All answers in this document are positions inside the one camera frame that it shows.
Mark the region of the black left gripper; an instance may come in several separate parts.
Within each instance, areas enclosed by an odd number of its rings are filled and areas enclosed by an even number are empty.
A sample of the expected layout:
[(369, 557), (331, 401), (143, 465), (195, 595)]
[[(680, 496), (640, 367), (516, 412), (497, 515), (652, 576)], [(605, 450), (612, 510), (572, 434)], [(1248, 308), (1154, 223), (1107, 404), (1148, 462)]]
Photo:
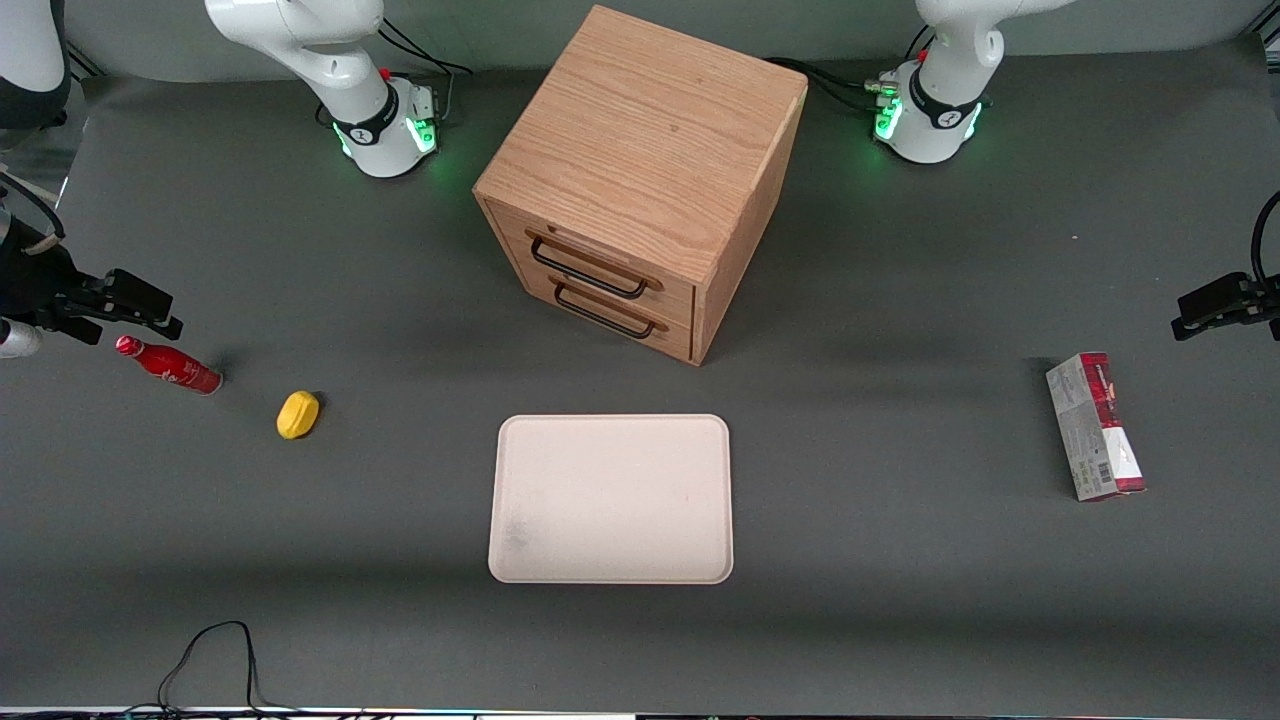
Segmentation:
[(1244, 272), (1231, 272), (1181, 296), (1178, 307), (1171, 331), (1179, 342), (1211, 329), (1260, 323), (1267, 325), (1274, 341), (1280, 341), (1279, 274), (1251, 282)]

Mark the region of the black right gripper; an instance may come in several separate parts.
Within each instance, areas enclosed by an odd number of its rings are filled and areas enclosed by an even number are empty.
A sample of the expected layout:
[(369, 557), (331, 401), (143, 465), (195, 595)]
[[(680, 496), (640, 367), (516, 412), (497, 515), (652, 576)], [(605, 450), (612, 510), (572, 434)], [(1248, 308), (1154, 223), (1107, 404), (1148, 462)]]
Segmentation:
[(137, 275), (113, 269), (104, 278), (76, 268), (61, 246), (29, 255), (20, 237), (3, 241), (1, 301), (4, 347), (40, 347), (44, 331), (61, 333), (84, 345), (97, 345), (102, 328), (82, 310), (110, 307), (105, 322), (142, 327), (165, 340), (180, 338), (184, 325), (172, 316), (173, 297)]

